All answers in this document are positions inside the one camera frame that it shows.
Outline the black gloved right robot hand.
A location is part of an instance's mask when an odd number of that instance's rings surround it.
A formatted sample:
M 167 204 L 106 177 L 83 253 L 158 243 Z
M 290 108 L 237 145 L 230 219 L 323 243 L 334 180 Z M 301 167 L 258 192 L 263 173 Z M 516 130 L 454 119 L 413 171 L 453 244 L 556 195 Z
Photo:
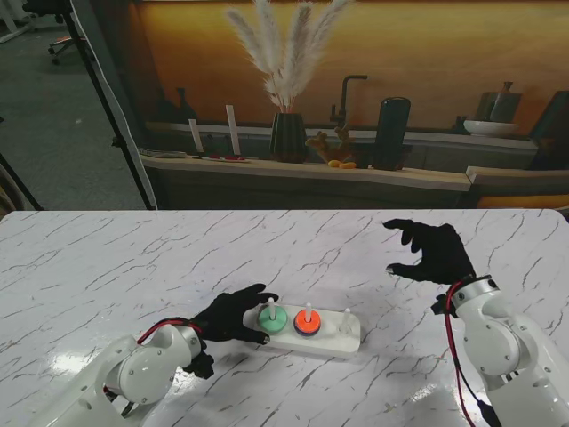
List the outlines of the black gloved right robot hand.
M 454 285 L 476 276 L 461 237 L 452 225 L 432 226 L 409 219 L 392 219 L 383 226 L 388 230 L 401 230 L 401 244 L 410 245 L 414 254 L 421 252 L 421 260 L 416 265 L 389 264 L 389 274 L 439 285 Z

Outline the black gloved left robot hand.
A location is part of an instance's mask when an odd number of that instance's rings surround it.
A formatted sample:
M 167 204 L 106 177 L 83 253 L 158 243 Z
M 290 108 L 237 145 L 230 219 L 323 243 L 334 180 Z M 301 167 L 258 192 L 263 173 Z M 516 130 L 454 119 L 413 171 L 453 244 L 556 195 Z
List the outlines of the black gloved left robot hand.
M 277 294 L 266 292 L 266 285 L 254 284 L 233 293 L 222 293 L 203 311 L 195 315 L 190 324 L 197 327 L 202 340 L 227 342 L 238 340 L 265 344 L 268 334 L 253 330 L 244 325 L 244 315 L 272 298 L 279 299 Z

